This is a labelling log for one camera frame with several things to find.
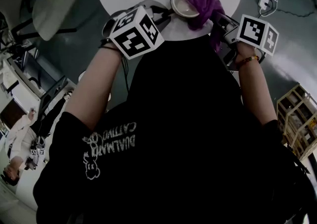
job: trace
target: black t-shirt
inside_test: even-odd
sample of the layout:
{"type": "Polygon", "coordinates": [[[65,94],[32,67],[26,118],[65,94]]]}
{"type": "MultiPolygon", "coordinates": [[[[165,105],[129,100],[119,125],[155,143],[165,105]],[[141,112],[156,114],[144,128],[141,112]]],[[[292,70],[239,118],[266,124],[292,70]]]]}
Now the black t-shirt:
{"type": "Polygon", "coordinates": [[[164,42],[93,133],[63,113],[34,188],[38,223],[251,221],[272,196],[264,135],[276,128],[242,105],[209,36],[164,42]]]}

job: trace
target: strap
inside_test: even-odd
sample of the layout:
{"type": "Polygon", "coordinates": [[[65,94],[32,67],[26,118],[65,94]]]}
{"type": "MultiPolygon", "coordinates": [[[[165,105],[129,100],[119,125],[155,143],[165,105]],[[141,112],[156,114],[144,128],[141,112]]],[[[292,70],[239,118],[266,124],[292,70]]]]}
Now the strap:
{"type": "Polygon", "coordinates": [[[12,144],[9,145],[9,150],[8,150],[8,157],[10,159],[10,155],[11,155],[11,149],[12,149],[12,144]]]}
{"type": "Polygon", "coordinates": [[[302,169],[303,172],[306,172],[310,174],[309,170],[300,162],[300,160],[285,146],[283,146],[281,143],[279,144],[280,147],[282,147],[283,151],[286,155],[290,157],[290,159],[297,164],[298,167],[302,169]]]}

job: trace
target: standing person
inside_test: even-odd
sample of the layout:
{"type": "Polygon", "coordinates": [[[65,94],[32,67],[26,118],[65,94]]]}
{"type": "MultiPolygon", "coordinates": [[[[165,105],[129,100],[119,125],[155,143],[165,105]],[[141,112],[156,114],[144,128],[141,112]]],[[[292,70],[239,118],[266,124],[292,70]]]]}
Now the standing person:
{"type": "Polygon", "coordinates": [[[34,187],[38,224],[76,213],[89,224],[285,223],[299,209],[313,218],[312,186],[287,161],[254,48],[238,44],[240,89],[209,41],[165,41],[145,54],[127,101],[106,114],[121,54],[112,43],[98,50],[34,187]]]}
{"type": "Polygon", "coordinates": [[[5,141],[5,151],[10,159],[10,163],[4,168],[2,179],[15,186],[20,177],[19,169],[32,157],[31,145],[38,136],[46,138],[51,130],[54,120],[61,112],[66,100],[71,96],[72,91],[67,92],[54,108],[45,116],[43,120],[39,117],[35,122],[34,110],[30,110],[28,115],[22,116],[12,127],[5,141]]]}

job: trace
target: wooden shelf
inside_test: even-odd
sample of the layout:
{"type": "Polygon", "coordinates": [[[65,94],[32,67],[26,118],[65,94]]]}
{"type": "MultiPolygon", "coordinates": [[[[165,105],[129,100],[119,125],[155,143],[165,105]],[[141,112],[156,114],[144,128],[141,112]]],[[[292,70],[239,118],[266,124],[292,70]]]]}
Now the wooden shelf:
{"type": "Polygon", "coordinates": [[[300,84],[277,101],[276,115],[279,128],[282,129],[285,140],[300,160],[308,157],[317,148],[317,135],[310,125],[317,116],[316,107],[316,101],[300,84]],[[306,139],[307,133],[310,135],[311,143],[306,139]]]}

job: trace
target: wall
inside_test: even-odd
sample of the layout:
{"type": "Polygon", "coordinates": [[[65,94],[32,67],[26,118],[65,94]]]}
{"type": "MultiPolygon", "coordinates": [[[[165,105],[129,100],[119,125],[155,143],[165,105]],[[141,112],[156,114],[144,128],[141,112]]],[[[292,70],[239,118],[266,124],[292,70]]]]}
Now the wall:
{"type": "Polygon", "coordinates": [[[39,161],[36,170],[24,170],[15,192],[15,196],[34,211],[37,210],[38,206],[33,196],[33,188],[44,167],[45,163],[39,161]]]}
{"type": "Polygon", "coordinates": [[[36,213],[0,183],[0,220],[4,224],[36,224],[36,213]]]}

